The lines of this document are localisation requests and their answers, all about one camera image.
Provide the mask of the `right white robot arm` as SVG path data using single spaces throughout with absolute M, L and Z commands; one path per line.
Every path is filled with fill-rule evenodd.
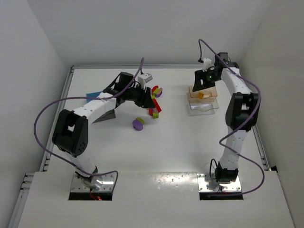
M 218 53 L 214 62 L 209 58 L 199 58 L 198 62 L 202 64 L 202 69 L 194 73 L 192 91 L 214 87 L 215 82 L 222 80 L 231 95 L 225 115 L 228 135 L 224 138 L 224 152 L 211 178 L 216 182 L 234 182 L 238 176 L 243 141 L 257 123 L 259 95 L 253 93 L 241 79 L 237 63 L 231 62 L 227 53 Z

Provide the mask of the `red yellow striped lego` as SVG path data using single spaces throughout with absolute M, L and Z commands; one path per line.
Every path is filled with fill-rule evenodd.
M 155 98 L 153 98 L 152 101 L 153 101 L 153 103 L 155 105 L 155 109 L 157 110 L 157 112 L 160 113 L 162 111 L 162 109 L 161 109 L 159 103 L 157 102 L 157 100 Z

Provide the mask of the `yellow lego brick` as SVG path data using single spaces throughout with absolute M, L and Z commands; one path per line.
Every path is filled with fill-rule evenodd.
M 202 93 L 202 92 L 200 92 L 200 93 L 198 93 L 197 97 L 198 97 L 199 99 L 203 99 L 203 98 L 205 97 L 205 94 Z

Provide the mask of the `purple round lego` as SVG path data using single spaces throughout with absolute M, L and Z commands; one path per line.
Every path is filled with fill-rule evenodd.
M 133 120 L 132 124 L 135 130 L 142 131 L 145 121 L 142 118 L 137 117 L 135 120 Z

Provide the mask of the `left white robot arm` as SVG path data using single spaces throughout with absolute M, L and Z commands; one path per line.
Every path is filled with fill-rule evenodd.
M 146 85 L 151 80 L 149 73 L 141 73 L 134 80 L 132 74 L 121 72 L 96 99 L 72 111 L 64 109 L 59 113 L 52 143 L 75 165 L 77 177 L 86 186 L 93 186 L 98 172 L 86 150 L 90 125 L 125 101 L 133 101 L 141 108 L 154 108 L 151 89 Z

